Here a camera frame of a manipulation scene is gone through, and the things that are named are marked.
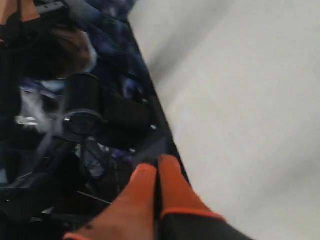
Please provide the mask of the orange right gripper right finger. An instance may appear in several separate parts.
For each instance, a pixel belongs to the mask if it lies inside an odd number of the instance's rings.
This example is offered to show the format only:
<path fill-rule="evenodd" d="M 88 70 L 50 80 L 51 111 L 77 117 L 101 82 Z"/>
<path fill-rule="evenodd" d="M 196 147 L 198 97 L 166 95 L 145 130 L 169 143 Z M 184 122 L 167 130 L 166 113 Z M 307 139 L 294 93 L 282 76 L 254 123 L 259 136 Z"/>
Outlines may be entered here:
<path fill-rule="evenodd" d="M 160 232 L 163 240 L 249 240 L 224 217 L 207 207 L 182 174 L 172 155 L 158 160 L 162 196 Z"/>

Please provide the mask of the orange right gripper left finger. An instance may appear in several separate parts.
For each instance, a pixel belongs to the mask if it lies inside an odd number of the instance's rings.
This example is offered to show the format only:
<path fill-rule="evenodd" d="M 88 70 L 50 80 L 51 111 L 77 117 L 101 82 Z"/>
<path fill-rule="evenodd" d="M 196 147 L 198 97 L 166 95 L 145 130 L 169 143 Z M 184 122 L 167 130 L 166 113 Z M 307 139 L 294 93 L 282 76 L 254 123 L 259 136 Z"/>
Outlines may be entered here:
<path fill-rule="evenodd" d="M 116 200 L 65 240 L 154 240 L 157 169 L 141 163 Z"/>

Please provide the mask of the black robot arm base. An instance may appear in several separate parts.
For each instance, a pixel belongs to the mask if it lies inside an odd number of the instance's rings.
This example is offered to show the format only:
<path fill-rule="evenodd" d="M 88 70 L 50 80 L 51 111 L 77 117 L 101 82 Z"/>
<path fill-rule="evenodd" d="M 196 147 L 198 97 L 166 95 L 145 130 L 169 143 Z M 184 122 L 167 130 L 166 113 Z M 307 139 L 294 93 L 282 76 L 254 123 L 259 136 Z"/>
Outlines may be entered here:
<path fill-rule="evenodd" d="M 159 158 L 188 178 L 128 22 L 134 5 L 1 1 L 1 239 L 64 240 L 150 164 L 162 240 Z"/>

